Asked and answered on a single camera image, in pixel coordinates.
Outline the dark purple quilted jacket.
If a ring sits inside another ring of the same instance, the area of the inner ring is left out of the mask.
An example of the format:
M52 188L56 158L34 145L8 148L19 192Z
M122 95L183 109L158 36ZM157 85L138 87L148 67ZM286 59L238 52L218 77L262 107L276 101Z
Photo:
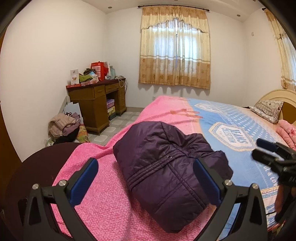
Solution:
M233 171L222 151L200 133L184 134L161 121L133 125L113 147L128 189L158 225L180 232L209 205L193 163L202 158L223 179Z

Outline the pile of clothes on floor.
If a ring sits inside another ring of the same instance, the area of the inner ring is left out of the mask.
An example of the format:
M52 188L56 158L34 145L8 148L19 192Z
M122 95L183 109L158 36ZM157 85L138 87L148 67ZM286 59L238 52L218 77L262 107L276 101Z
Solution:
M48 134L57 142L72 142L78 136L80 124L77 113L59 113L50 119Z

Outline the pink folded garment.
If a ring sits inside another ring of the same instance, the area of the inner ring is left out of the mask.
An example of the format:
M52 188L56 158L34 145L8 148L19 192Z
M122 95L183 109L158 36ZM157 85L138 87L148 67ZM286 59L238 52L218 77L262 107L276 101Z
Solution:
M279 120L276 132L283 138L287 145L295 151L296 147L296 129L295 126L286 120Z

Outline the grey patterned pillow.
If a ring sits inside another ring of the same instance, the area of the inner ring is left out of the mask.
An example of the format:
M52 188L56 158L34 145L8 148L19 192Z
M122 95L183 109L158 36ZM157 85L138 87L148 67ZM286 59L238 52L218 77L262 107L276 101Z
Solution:
M260 100L255 106L250 106L249 109L270 123L276 124L279 121L283 103L283 101L277 100Z

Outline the pink and blue bed blanket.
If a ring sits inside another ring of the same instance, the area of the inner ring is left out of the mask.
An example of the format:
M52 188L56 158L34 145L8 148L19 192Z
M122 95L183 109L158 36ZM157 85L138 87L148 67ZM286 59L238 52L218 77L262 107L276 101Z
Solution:
M267 225L275 224L274 202L278 177L271 169L254 161L251 151L256 140L283 143L274 125L250 109L182 98L159 96L137 118L162 121L186 135L201 133L211 148L223 151L233 170L232 181L239 186L257 183L267 213ZM96 158L99 171L76 211L97 240L193 240L214 212L207 207L177 234L166 233L131 196L119 171L113 146L125 134L117 133L105 146L84 143L77 146L58 173L56 180L69 179L89 158Z

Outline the beige side window curtain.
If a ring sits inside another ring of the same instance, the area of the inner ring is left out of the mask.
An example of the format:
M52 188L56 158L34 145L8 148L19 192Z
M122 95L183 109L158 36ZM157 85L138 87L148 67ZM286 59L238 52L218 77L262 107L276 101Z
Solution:
M295 47L280 22L267 8L264 10L276 40L281 61L281 86L295 91Z

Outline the white paper bag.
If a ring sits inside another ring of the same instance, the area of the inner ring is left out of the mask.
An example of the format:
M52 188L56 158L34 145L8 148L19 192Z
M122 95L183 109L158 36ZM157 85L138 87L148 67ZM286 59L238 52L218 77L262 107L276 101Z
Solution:
M77 113L77 115L80 118L81 124L84 124L79 103L69 102L68 104L65 105L65 107L63 109L63 114L72 115L74 113Z

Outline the brown wooden desk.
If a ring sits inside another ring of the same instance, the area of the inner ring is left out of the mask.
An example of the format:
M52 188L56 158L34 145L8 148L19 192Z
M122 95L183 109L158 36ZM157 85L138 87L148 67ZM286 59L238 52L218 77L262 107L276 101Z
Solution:
M121 116L126 110L126 79L104 80L90 85L67 85L70 101L78 103L86 130L101 133L109 126L107 101L114 100L116 115Z

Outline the boxes under desk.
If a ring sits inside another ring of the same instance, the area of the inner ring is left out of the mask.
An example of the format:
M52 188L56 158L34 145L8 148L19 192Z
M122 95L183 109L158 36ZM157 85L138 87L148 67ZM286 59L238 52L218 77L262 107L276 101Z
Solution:
M109 120L112 120L116 117L114 99L107 100L107 113L108 113Z

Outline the green cloth on desk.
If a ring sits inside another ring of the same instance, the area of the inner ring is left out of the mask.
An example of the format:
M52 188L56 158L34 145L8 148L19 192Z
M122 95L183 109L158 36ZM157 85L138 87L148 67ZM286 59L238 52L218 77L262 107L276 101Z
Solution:
M86 82L86 81L89 81L89 80L92 80L92 76L90 74L87 74L87 75L82 75L82 74L79 74L79 83L83 83L83 82Z

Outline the white greeting card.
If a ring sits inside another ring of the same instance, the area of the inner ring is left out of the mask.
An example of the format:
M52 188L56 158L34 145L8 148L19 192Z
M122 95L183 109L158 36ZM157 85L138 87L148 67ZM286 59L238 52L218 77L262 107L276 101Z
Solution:
M70 70L71 85L79 84L79 70L73 69Z

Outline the red gift box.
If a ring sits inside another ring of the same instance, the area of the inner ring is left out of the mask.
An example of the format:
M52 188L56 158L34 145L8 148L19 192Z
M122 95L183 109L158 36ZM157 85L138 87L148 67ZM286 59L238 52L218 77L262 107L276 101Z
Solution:
M95 71L99 81L104 81L109 72L107 62L93 62L91 63L91 69Z

